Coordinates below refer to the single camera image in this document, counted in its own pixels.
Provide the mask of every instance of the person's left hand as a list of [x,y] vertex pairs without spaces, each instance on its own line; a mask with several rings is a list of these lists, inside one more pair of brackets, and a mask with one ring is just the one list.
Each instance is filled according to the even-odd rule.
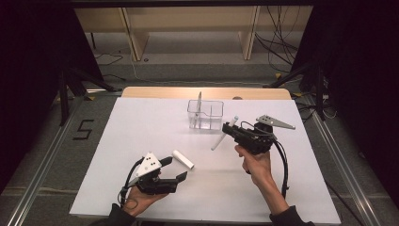
[[129,196],[123,205],[123,210],[130,214],[133,217],[143,213],[150,205],[154,202],[159,201],[166,197],[168,194],[160,194],[160,195],[147,195],[141,193],[141,191],[133,186],[130,189]]

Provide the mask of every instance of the white table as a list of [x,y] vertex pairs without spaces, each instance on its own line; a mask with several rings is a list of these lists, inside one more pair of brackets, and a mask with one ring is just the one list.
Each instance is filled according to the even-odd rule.
[[[287,202],[296,205],[304,220],[340,224],[311,144],[290,100],[222,100],[223,121],[235,115],[255,123],[263,114],[295,125],[295,130],[274,128],[288,158]],[[108,216],[133,164],[147,152],[159,159],[175,149],[195,167],[185,168],[174,160],[162,170],[161,178],[174,178],[188,170],[177,192],[156,202],[140,215],[143,219],[188,222],[265,223],[270,211],[250,176],[244,173],[236,144],[226,136],[215,151],[211,146],[220,131],[189,129],[188,99],[118,98],[88,173],[79,189],[71,214],[81,217]],[[271,149],[272,173],[282,183],[279,153]]]

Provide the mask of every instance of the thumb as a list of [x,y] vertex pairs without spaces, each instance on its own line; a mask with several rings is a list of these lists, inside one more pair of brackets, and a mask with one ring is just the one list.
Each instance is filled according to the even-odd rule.
[[234,149],[239,153],[240,157],[248,158],[251,154],[242,146],[235,145]]

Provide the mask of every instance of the clear plastic container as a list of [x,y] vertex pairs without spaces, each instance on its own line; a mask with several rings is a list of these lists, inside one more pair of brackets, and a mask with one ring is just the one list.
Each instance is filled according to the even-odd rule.
[[189,127],[192,129],[220,130],[223,102],[190,100],[187,107]]

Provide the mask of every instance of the human hand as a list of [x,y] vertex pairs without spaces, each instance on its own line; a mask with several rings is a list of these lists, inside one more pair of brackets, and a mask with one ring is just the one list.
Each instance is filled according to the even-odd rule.
[[147,195],[142,193],[136,186],[130,189],[129,196],[125,200],[123,210],[133,217],[143,213],[154,202],[166,197],[168,194]]
[[264,200],[273,215],[280,214],[289,208],[272,177],[270,152],[252,155],[245,148],[236,145],[234,149],[244,157],[243,169],[250,172],[252,182],[261,191]]
[[234,149],[240,157],[244,157],[243,169],[251,174],[253,184],[260,186],[265,180],[273,180],[270,152],[253,155],[240,145],[236,145]]

